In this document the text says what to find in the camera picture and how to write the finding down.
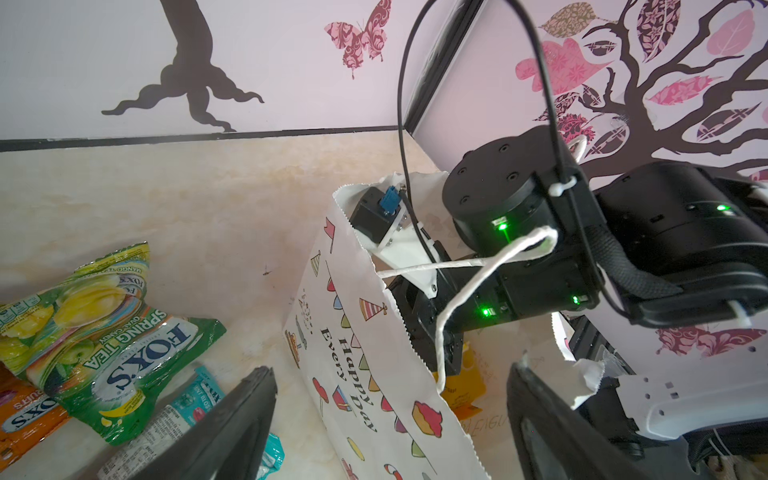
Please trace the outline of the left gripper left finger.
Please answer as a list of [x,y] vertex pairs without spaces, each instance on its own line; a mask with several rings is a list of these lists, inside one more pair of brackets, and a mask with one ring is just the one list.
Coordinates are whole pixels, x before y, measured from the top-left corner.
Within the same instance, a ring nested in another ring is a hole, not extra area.
[[254,479],[275,410],[274,370],[255,368],[136,479]]

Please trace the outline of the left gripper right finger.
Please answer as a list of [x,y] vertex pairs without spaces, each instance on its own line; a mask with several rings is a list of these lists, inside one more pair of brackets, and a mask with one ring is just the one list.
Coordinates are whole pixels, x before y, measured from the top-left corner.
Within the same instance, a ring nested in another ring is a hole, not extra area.
[[623,453],[523,362],[506,384],[508,420],[526,479],[645,479]]

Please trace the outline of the teal snack packet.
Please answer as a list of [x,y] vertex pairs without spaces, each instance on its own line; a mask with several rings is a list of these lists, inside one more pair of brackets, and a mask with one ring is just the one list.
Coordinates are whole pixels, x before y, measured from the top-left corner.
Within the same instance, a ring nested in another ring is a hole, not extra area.
[[[137,438],[116,451],[99,469],[99,479],[136,479],[134,475],[168,450],[185,433],[201,421],[225,394],[207,368],[196,369],[196,375],[173,401],[153,418]],[[258,475],[266,479],[277,472],[284,460],[282,444],[270,430]]]

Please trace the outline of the Foxs candy packet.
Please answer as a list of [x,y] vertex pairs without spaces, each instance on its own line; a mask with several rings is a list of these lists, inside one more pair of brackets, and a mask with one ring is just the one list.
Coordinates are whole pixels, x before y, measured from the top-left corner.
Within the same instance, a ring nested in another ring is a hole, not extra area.
[[1,307],[1,362],[119,446],[147,426],[170,380],[226,329],[147,304],[150,248],[134,244]]

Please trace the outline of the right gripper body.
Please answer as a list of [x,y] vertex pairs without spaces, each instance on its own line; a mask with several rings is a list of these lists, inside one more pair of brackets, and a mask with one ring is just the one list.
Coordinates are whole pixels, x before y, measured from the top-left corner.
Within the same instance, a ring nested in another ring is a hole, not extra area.
[[[435,331],[437,318],[449,301],[477,273],[477,267],[441,269],[436,277],[435,297],[430,299],[405,276],[396,276],[388,286],[403,317],[406,333],[418,356],[431,372],[437,371]],[[464,334],[510,320],[510,304],[499,277],[486,279],[459,306],[447,321],[443,332],[444,365],[448,375],[460,373]]]

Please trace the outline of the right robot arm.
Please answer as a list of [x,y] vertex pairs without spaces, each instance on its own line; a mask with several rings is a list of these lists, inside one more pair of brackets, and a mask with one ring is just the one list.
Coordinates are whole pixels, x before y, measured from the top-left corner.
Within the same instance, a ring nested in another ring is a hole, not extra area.
[[394,277],[406,328],[428,367],[456,375],[466,332],[597,306],[613,287],[620,315],[654,331],[664,351],[726,367],[659,380],[605,381],[586,420],[632,457],[684,438],[691,461],[767,450],[767,194],[722,168],[654,161],[591,191],[583,169],[545,127],[469,151],[442,202],[470,250],[428,265],[419,292]]

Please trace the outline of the white paper bag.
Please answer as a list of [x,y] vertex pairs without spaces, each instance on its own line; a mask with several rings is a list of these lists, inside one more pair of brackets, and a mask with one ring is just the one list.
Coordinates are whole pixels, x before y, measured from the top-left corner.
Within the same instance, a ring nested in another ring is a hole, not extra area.
[[465,335],[465,371],[485,386],[460,420],[414,351],[403,311],[348,218],[363,185],[337,189],[320,222],[284,332],[328,437],[352,479],[518,479],[506,410],[513,362],[526,360],[570,407],[604,366],[577,360],[564,320],[544,314]]

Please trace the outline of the orange snack packet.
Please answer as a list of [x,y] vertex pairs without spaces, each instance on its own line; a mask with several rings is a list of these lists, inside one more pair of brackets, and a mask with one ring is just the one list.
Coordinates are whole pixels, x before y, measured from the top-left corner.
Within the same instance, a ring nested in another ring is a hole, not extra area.
[[54,399],[1,367],[1,471],[68,420]]

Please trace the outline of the yellow corn chips packet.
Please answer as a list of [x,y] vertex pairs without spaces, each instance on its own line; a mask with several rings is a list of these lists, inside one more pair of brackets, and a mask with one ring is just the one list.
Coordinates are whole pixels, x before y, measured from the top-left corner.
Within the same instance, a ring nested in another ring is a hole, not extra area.
[[482,412],[475,401],[486,394],[486,385],[469,344],[462,349],[461,369],[457,375],[447,376],[442,399],[459,421],[468,420]]

